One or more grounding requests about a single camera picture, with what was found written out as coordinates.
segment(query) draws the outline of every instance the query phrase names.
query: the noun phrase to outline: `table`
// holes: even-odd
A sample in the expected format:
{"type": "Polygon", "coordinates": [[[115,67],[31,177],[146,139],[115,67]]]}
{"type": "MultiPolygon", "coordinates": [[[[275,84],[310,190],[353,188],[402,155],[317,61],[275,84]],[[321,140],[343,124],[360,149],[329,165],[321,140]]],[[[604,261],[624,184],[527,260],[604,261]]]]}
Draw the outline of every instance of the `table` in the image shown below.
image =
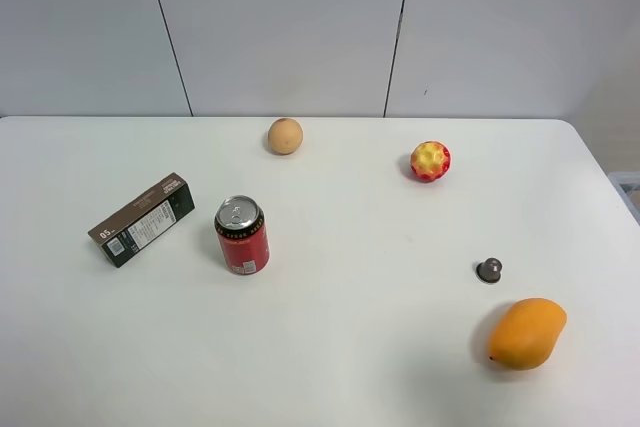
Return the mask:
{"type": "Polygon", "coordinates": [[[640,423],[640,228],[570,125],[301,119],[278,157],[272,120],[0,122],[0,425],[640,423]],[[452,167],[421,184],[430,139],[452,167]],[[172,171],[196,210],[114,268],[87,231],[172,171]],[[272,254],[248,277],[212,227],[240,193],[272,254]],[[550,360],[489,368],[497,317],[537,296],[568,313],[550,360]]]}

